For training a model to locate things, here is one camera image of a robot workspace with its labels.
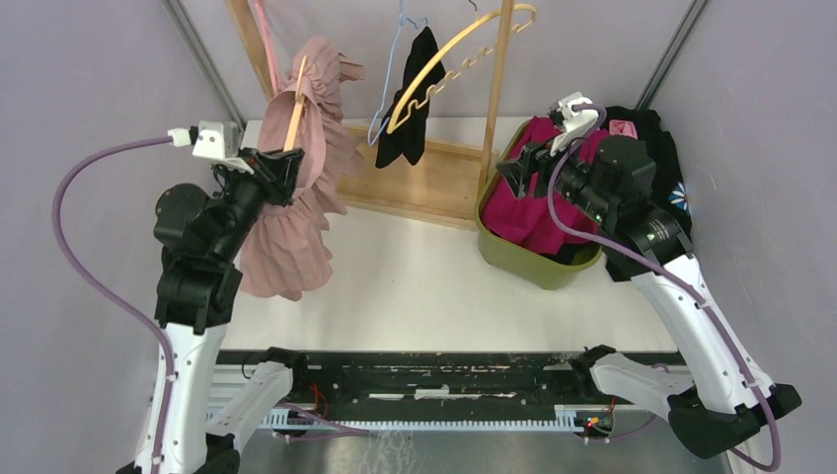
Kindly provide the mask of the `pink plastic hanger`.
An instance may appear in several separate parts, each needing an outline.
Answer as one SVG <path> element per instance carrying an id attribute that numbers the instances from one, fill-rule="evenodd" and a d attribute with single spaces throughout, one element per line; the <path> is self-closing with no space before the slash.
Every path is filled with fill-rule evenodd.
<path id="1" fill-rule="evenodd" d="M 270 34 L 269 21 L 267 19 L 264 1 L 255 0 L 254 6 L 256 8 L 261 38 L 266 52 L 266 65 L 271 86 L 271 95 L 274 97 L 280 92 L 280 69 L 278 67 L 274 44 Z"/>

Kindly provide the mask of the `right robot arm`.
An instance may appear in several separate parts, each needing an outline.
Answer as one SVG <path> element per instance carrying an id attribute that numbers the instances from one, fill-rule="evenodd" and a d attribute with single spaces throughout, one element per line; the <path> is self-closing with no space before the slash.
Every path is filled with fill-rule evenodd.
<path id="1" fill-rule="evenodd" d="M 684 359 L 682 372 L 635 362 L 607 346 L 571 361 L 572 395 L 583 403 L 602 396 L 628 401 L 666 421 L 694 455 L 738 454 L 767 431 L 775 471 L 781 458 L 778 422 L 801 404 L 794 386 L 775 382 L 734 334 L 706 287 L 689 237 L 679 221 L 652 200 L 656 165 L 646 146 L 608 136 L 590 162 L 572 148 L 525 145 L 498 173 L 517 198 L 553 204 L 562 198 L 596 223 L 587 240 L 621 267 L 663 322 Z"/>

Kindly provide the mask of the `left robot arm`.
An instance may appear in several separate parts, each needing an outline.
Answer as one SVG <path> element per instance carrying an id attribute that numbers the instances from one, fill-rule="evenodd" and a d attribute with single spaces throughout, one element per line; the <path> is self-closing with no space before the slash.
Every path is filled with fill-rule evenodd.
<path id="1" fill-rule="evenodd" d="M 305 369 L 263 361 L 221 412 L 207 417 L 216 360 L 243 279 L 234 260 L 265 205 L 290 203 L 305 156 L 300 148 L 242 153 L 254 172 L 223 173 L 217 197 L 183 183 L 156 203 L 162 274 L 152 327 L 164 341 L 150 420 L 123 473 L 236 473 L 271 407 L 309 392 Z"/>

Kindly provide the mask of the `light blue hanger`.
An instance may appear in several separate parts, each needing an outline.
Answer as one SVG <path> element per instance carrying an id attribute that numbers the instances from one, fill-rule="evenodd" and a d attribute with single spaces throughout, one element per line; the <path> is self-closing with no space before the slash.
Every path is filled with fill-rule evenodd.
<path id="1" fill-rule="evenodd" d="M 390 50 L 389 50 L 389 54 L 388 54 L 388 58 L 387 58 L 385 75 L 384 75 L 384 83 L 383 83 L 383 87 L 382 87 L 382 91 L 381 91 L 381 95 L 380 95 L 379 106 L 378 106 L 377 110 L 375 111 L 375 113 L 373 114 L 372 119 L 370 121 L 370 124 L 367 128 L 366 143 L 369 146 L 375 145 L 378 142 L 378 140 L 379 140 L 379 138 L 380 138 L 380 136 L 383 132 L 384 125 L 388 123 L 388 119 L 383 118 L 383 116 L 384 116 L 384 112 L 385 112 L 385 106 L 387 104 L 388 92 L 389 92 L 389 89 L 390 89 L 390 84 L 391 84 L 391 79 L 392 79 L 392 70 L 393 70 L 393 63 L 394 63 L 394 59 L 395 59 L 395 52 L 396 52 L 396 49 L 397 49 L 402 31 L 403 31 L 404 25 L 405 24 L 412 25 L 416 30 L 418 30 L 420 22 L 423 22 L 423 24 L 426 26 L 427 25 L 427 17 L 420 18 L 418 22 L 416 20 L 408 17 L 406 15 L 406 11 L 405 11 L 405 1 L 404 0 L 399 0 L 398 1 L 398 24 L 397 24 L 397 28 L 395 30 L 393 40 L 392 40 L 391 45 L 390 45 Z"/>

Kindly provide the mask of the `light pink skirt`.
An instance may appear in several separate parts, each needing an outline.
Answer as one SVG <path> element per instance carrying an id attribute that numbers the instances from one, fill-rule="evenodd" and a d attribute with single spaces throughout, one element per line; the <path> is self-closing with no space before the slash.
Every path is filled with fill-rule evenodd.
<path id="1" fill-rule="evenodd" d="M 323 241 L 330 228 L 327 216 L 346 212 L 338 182 L 363 168 L 359 140 L 342 124 L 341 85 L 363 77 L 363 66 L 349 61 L 329 39 L 312 37 L 280 79 L 279 91 L 267 105 L 257 147 L 268 152 L 284 144 L 294 106 L 301 99 L 294 144 L 304 157 L 292 204 L 266 205 L 245 240 L 240 254 L 243 292 L 297 301 L 332 277 L 333 255 Z"/>

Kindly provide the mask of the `magenta pleated skirt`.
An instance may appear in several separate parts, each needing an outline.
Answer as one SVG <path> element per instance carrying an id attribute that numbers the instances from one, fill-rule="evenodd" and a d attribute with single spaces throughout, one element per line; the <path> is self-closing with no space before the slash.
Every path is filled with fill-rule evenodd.
<path id="1" fill-rule="evenodd" d="M 558 134 L 559 131 L 548 118 L 532 118 L 522 135 L 513 141 L 509 159 L 518 158 L 523 145 L 548 141 Z M 592 162 L 600 141 L 609 136 L 607 130 L 595 131 L 588 141 L 581 145 L 576 156 L 586 163 Z M 564 224 L 582 232 L 597 232 L 597 223 L 557 194 L 556 192 L 555 207 L 559 219 Z M 587 240 L 569 235 L 555 225 L 545 198 L 527 196 L 518 200 L 504 178 L 500 178 L 481 217 L 486 228 L 503 240 L 556 261 L 569 259 L 571 249 L 576 250 L 574 246 L 588 243 Z"/>

